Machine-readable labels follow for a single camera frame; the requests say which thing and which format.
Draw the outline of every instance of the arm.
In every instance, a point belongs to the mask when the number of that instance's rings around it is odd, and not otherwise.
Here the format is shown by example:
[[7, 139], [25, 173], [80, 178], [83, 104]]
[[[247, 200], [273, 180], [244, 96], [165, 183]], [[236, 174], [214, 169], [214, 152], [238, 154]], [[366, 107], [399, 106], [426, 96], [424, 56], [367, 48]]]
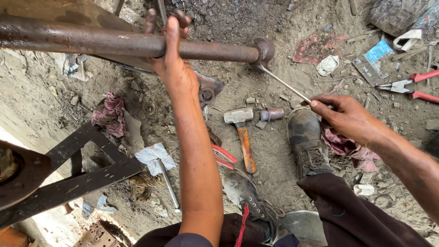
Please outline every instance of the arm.
[[338, 133], [377, 153], [424, 211], [439, 222], [439, 164], [374, 118], [352, 97], [321, 95], [311, 100], [311, 109]]
[[[155, 18], [146, 19], [155, 22]], [[198, 101], [197, 77], [189, 61], [178, 53], [180, 36], [186, 38], [188, 34], [188, 28], [179, 28], [179, 23], [181, 27], [190, 19], [182, 13], [171, 16], [165, 27], [166, 54], [150, 59], [169, 92], [180, 145], [183, 220], [179, 234], [196, 233], [218, 246], [224, 214], [220, 172]]]

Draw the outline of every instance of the wooden hammer handle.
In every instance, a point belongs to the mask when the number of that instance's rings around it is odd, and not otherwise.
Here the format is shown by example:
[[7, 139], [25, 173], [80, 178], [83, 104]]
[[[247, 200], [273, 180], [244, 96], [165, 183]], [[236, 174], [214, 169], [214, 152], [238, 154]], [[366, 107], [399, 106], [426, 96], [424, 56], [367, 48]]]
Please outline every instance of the wooden hammer handle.
[[238, 127], [237, 129], [239, 140], [241, 141], [245, 169], [248, 173], [253, 174], [256, 172], [256, 166], [253, 160], [252, 149], [250, 148], [250, 140], [248, 139], [247, 126]]

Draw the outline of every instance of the sledgehammer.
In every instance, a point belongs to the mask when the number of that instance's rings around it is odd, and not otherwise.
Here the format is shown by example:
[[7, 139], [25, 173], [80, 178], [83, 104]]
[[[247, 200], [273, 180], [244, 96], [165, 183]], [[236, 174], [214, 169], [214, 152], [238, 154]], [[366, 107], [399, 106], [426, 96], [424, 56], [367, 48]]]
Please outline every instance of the sledgehammer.
[[245, 169], [250, 174], [256, 172], [256, 166], [253, 160], [252, 149], [250, 148], [246, 121], [252, 120], [254, 116], [255, 111], [253, 108], [242, 108], [224, 113], [224, 121], [226, 121], [227, 124], [235, 124], [238, 129]]

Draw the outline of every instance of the boot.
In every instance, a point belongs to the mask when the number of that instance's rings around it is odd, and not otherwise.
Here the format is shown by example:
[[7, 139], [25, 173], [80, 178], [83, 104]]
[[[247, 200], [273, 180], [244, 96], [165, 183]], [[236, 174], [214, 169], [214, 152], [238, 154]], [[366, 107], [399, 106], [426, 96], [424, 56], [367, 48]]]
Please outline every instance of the boot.
[[248, 220], [264, 228], [265, 243], [273, 243], [279, 229], [279, 221], [273, 209], [260, 199], [255, 185], [238, 170], [230, 170], [223, 176], [223, 186], [229, 199], [243, 212], [248, 204]]
[[288, 142], [296, 161], [299, 179], [334, 172], [329, 165], [328, 146], [321, 135], [320, 121], [310, 109], [297, 108], [288, 116]]

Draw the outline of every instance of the pliers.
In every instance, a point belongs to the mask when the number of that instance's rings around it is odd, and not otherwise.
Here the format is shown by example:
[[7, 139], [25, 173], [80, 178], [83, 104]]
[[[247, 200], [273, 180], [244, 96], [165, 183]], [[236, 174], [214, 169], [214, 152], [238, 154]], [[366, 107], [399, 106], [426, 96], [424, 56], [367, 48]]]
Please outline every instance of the pliers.
[[408, 80], [400, 80], [400, 81], [396, 81], [394, 83], [389, 83], [389, 84], [383, 84], [383, 85], [378, 85], [375, 86], [376, 88], [379, 88], [381, 90], [387, 90], [387, 91], [392, 91], [392, 92], [397, 92], [397, 93], [401, 93], [401, 94], [408, 94], [409, 98], [414, 99], [414, 98], [421, 98], [421, 99], [425, 99], [434, 103], [439, 103], [439, 98], [435, 97], [433, 95], [429, 95], [420, 91], [413, 91], [410, 89], [407, 89], [407, 85], [413, 82], [420, 82], [423, 80], [426, 80], [428, 78], [432, 78], [435, 76], [439, 75], [439, 69], [435, 70], [435, 71], [431, 71], [428, 72], [426, 74], [418, 74], [415, 73], [412, 76], [410, 76], [410, 79]]
[[[225, 149], [221, 148], [220, 146], [212, 144], [212, 149], [213, 149], [213, 151], [216, 151], [216, 152], [220, 153], [222, 156], [226, 157], [231, 163], [238, 162], [238, 160], [233, 155], [231, 155], [229, 152], [227, 152]], [[216, 156], [215, 156], [215, 158], [216, 158], [216, 163], [218, 165], [223, 165], [223, 166], [230, 168], [232, 170], [234, 169], [233, 165], [230, 164], [229, 162], [224, 161]]]

